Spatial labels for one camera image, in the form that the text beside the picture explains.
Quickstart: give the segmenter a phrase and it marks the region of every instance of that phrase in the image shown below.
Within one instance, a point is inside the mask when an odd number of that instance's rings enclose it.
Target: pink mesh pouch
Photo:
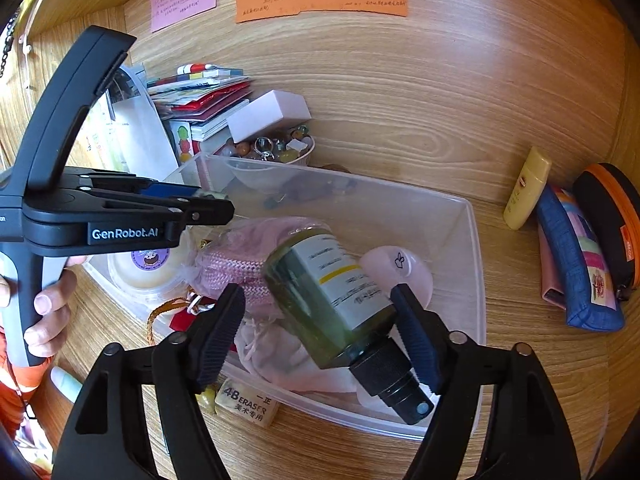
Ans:
[[[233,222],[198,252],[191,286],[198,294],[217,299],[227,283],[237,283],[244,288],[247,314],[283,317],[262,278],[262,264],[287,238],[311,227],[328,229],[324,222],[302,216]]]

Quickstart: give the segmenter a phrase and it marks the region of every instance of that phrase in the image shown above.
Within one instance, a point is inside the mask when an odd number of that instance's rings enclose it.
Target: pink pouch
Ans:
[[[323,222],[302,216],[235,221],[198,252],[190,284],[198,294],[216,300],[227,283],[237,283],[244,288],[247,314],[282,318],[262,278],[262,264],[287,238],[311,227],[328,229]]]
[[[559,306],[563,310],[564,306],[564,289],[560,283],[558,277],[558,269],[556,269],[556,262],[551,254],[551,248],[549,242],[546,241],[546,236],[542,231],[542,227],[538,225],[538,237],[540,238],[540,276],[542,284],[542,299],[551,303],[552,305]]]

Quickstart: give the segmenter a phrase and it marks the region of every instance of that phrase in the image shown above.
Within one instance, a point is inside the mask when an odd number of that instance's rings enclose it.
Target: finger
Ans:
[[[66,327],[51,341],[43,345],[29,346],[29,352],[36,357],[52,357],[57,354],[66,342]]]
[[[65,306],[76,290],[77,284],[76,275],[71,270],[63,270],[57,283],[48,286],[35,297],[33,306],[36,308],[36,312],[41,316],[46,316],[49,312]]]
[[[72,267],[74,265],[82,265],[86,261],[86,256],[70,256],[65,264],[65,267]]]
[[[68,305],[64,305],[25,330],[24,341],[29,346],[48,343],[65,329],[69,320],[71,320],[71,309]]]
[[[9,300],[11,299],[11,289],[6,280],[0,276],[0,308],[9,306]]]

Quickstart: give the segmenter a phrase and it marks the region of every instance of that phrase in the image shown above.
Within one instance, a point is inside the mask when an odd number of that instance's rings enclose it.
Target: black bottle cap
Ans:
[[[417,424],[433,411],[411,362],[389,337],[367,348],[349,370],[370,396],[379,396],[407,424]]]

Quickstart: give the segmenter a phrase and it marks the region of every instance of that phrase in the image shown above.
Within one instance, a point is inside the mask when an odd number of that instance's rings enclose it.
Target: orange zipper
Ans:
[[[631,246],[634,248],[634,282],[632,288],[640,285],[640,218],[631,200],[616,178],[599,164],[591,164],[585,171],[591,173],[607,190],[629,230]]]

